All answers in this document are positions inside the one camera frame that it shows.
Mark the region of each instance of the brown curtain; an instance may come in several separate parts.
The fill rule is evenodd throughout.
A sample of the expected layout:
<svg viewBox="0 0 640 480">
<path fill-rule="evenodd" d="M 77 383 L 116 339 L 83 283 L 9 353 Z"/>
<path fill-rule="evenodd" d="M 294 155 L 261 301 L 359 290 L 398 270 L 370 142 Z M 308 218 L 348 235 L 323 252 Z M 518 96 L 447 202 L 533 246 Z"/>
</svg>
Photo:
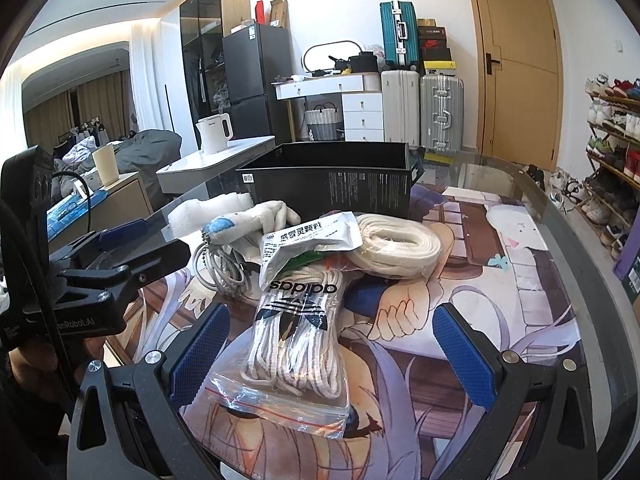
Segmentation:
<svg viewBox="0 0 640 480">
<path fill-rule="evenodd" d="M 115 72 L 78 86 L 80 121 L 96 117 L 107 129 L 110 140 L 117 140 L 128 131 L 129 103 L 126 98 L 129 70 Z"/>
<path fill-rule="evenodd" d="M 29 146 L 38 144 L 49 153 L 53 153 L 53 148 L 59 144 L 58 136 L 68 132 L 72 127 L 73 115 L 68 91 L 24 113 L 27 144 Z"/>
</svg>

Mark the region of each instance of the screw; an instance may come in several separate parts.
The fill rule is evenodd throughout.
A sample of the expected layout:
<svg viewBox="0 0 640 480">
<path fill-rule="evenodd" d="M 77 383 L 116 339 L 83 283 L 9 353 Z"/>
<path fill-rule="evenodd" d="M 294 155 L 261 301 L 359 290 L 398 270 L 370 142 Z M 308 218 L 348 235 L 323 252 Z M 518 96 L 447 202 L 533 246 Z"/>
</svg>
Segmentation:
<svg viewBox="0 0 640 480">
<path fill-rule="evenodd" d="M 152 350 L 145 355 L 145 361 L 150 365 L 157 363 L 162 358 L 162 354 L 158 350 Z"/>
<path fill-rule="evenodd" d="M 90 372 L 97 372 L 100 368 L 102 368 L 102 361 L 98 359 L 91 361 L 87 367 Z"/>
<path fill-rule="evenodd" d="M 510 365 L 516 364 L 520 360 L 520 356 L 511 350 L 502 353 L 502 358 Z"/>
<path fill-rule="evenodd" d="M 571 359 L 565 359 L 564 361 L 562 361 L 562 366 L 564 366 L 564 369 L 569 372 L 575 372 L 578 368 L 575 365 L 575 362 L 571 361 Z"/>
</svg>

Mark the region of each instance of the teal suitcase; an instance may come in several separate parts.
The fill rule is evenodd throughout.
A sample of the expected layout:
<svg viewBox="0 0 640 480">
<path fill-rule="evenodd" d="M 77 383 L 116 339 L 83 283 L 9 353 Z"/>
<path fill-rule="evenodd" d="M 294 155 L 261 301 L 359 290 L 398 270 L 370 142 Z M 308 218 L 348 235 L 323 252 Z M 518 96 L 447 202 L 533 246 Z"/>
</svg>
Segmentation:
<svg viewBox="0 0 640 480">
<path fill-rule="evenodd" d="M 385 59 L 391 69 L 420 70 L 418 21 L 411 2 L 383 2 L 380 4 L 382 38 Z"/>
</svg>

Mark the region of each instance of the door frame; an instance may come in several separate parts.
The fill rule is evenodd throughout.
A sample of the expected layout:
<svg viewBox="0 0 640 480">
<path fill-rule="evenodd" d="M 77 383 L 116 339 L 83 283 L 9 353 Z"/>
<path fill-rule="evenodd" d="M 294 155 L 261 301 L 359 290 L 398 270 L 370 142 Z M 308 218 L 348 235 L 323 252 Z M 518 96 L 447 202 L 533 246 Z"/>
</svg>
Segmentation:
<svg viewBox="0 0 640 480">
<path fill-rule="evenodd" d="M 556 124 L 556 134 L 554 136 L 554 154 L 551 158 L 551 170 L 555 171 L 560 147 L 562 116 L 564 115 L 564 71 L 562 65 L 560 28 L 558 27 L 558 17 L 556 16 L 556 8 L 554 7 L 553 0 L 549 0 L 549 7 L 551 9 L 551 19 L 553 20 L 554 30 L 556 32 L 556 51 L 558 53 L 558 124 Z M 484 154 L 484 115 L 486 103 L 484 89 L 486 87 L 486 67 L 484 62 L 484 44 L 482 43 L 482 25 L 480 23 L 478 0 L 471 0 L 471 8 L 474 15 L 476 49 L 478 51 L 478 132 L 476 133 L 476 149 L 478 150 L 478 153 Z"/>
</svg>

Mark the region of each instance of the drawer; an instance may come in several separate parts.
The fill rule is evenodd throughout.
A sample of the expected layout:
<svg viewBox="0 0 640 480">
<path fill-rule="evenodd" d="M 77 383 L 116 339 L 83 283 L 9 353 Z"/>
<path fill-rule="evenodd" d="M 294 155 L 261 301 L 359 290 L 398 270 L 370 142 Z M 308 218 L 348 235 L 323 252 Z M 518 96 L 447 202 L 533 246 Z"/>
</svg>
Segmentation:
<svg viewBox="0 0 640 480">
<path fill-rule="evenodd" d="M 345 129 L 344 140 L 359 140 L 360 142 L 385 142 L 385 131 Z"/>
<path fill-rule="evenodd" d="M 345 112 L 345 130 L 383 130 L 382 112 Z"/>
<path fill-rule="evenodd" d="M 341 92 L 362 92 L 364 80 L 361 74 L 337 75 L 305 79 L 276 86 L 278 99 L 291 99 L 308 95 L 336 94 Z"/>
<path fill-rule="evenodd" d="M 381 112 L 382 92 L 367 94 L 342 94 L 344 112 Z"/>
</svg>

